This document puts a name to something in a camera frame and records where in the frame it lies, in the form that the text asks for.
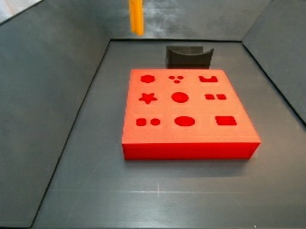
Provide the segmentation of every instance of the black object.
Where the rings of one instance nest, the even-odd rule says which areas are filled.
[[[210,68],[214,48],[203,53],[203,47],[167,46],[167,68]]]

